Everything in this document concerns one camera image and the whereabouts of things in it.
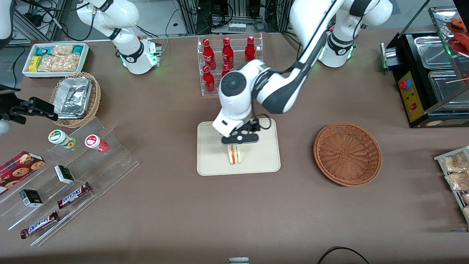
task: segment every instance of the yellow control panel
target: yellow control panel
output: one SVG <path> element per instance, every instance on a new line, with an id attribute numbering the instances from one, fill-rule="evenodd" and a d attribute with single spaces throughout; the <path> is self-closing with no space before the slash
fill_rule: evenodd
<path id="1" fill-rule="evenodd" d="M 404 75 L 404 77 L 402 77 L 402 79 L 399 80 L 397 85 L 401 91 L 401 96 L 406 107 L 407 116 L 411 122 L 414 122 L 424 115 L 424 108 L 422 107 L 422 103 L 418 97 L 412 74 L 408 72 L 406 75 Z"/>

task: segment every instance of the brown wicker basket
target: brown wicker basket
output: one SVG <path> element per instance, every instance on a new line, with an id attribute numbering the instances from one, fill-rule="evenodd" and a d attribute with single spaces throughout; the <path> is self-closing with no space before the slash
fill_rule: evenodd
<path id="1" fill-rule="evenodd" d="M 314 141 L 314 158 L 320 170 L 343 186 L 361 186 L 378 175 L 381 149 L 365 129 L 352 123 L 323 128 Z"/>
<path id="2" fill-rule="evenodd" d="M 93 75 L 87 72 L 80 72 L 77 74 L 67 76 L 66 78 L 78 78 L 78 77 L 87 77 L 91 81 L 93 81 L 93 87 L 91 89 L 90 102 L 88 103 L 87 114 L 82 119 L 59 119 L 57 121 L 54 121 L 54 123 L 57 125 L 65 126 L 68 128 L 81 127 L 82 125 L 92 120 L 93 117 L 95 117 L 96 113 L 98 112 L 99 100 L 101 99 L 101 88 L 99 87 L 99 83 L 96 81 Z M 52 92 L 51 99 L 49 100 L 50 103 L 54 101 L 55 93 L 57 92 L 58 87 L 59 87 L 59 84 L 55 86 L 55 89 Z"/>

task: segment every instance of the bottle cap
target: bottle cap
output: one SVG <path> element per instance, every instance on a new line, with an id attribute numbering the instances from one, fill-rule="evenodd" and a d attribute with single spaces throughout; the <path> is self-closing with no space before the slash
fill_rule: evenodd
<path id="1" fill-rule="evenodd" d="M 49 134 L 49 141 L 53 144 L 59 145 L 60 143 L 63 143 L 65 141 L 66 137 L 67 136 L 64 131 L 56 129 Z"/>
<path id="2" fill-rule="evenodd" d="M 97 135 L 89 135 L 85 139 L 85 145 L 89 148 L 96 148 L 101 143 L 101 139 Z"/>

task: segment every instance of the red bottle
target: red bottle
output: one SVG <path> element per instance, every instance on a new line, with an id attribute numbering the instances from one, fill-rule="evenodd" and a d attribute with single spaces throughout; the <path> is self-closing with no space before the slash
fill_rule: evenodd
<path id="1" fill-rule="evenodd" d="M 225 76 L 227 73 L 230 72 L 230 66 L 228 63 L 223 64 L 223 71 L 221 72 L 221 77 Z"/>
<path id="2" fill-rule="evenodd" d="M 204 61 L 211 70 L 215 70 L 217 68 L 217 63 L 215 62 L 215 53 L 213 52 L 212 47 L 210 47 L 210 41 L 208 39 L 204 39 Z"/>
<path id="3" fill-rule="evenodd" d="M 202 68 L 204 70 L 204 75 L 202 79 L 204 79 L 204 86 L 208 93 L 215 92 L 215 79 L 213 79 L 213 74 L 210 72 L 210 68 L 207 65 L 204 65 Z"/>
<path id="4" fill-rule="evenodd" d="M 246 49 L 244 50 L 244 58 L 245 62 L 252 61 L 256 58 L 256 46 L 254 45 L 254 37 L 248 37 L 248 44 L 246 45 Z"/>
<path id="5" fill-rule="evenodd" d="M 230 38 L 223 38 L 223 63 L 227 63 L 230 69 L 235 67 L 235 55 L 233 54 L 233 48 L 230 45 Z"/>

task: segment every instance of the brown tablecloth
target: brown tablecloth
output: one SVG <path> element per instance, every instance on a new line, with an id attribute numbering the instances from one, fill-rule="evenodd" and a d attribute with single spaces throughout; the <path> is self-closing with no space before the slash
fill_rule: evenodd
<path id="1" fill-rule="evenodd" d="M 371 263 L 467 263 L 469 234 L 449 232 L 467 226 L 433 157 L 468 145 L 468 130 L 408 128 L 393 77 L 380 69 L 379 44 L 396 32 L 362 31 L 345 66 L 315 66 L 294 107 L 273 116 L 278 172 L 215 177 L 196 170 L 197 125 L 220 109 L 200 94 L 197 38 L 171 39 L 163 65 L 141 76 L 110 41 L 88 42 L 87 71 L 102 88 L 98 117 L 141 164 L 40 247 L 0 219 L 0 263 L 315 263 L 332 246 Z M 296 45 L 282 35 L 264 34 L 264 44 L 275 69 L 295 60 Z M 48 100 L 56 83 L 25 78 L 19 96 Z M 381 173 L 367 186 L 338 186 L 313 161 L 315 135 L 339 121 L 381 146 Z M 0 138 L 0 162 L 44 152 L 54 128 L 40 117 L 13 124 Z M 360 258 L 334 252 L 324 263 Z"/>

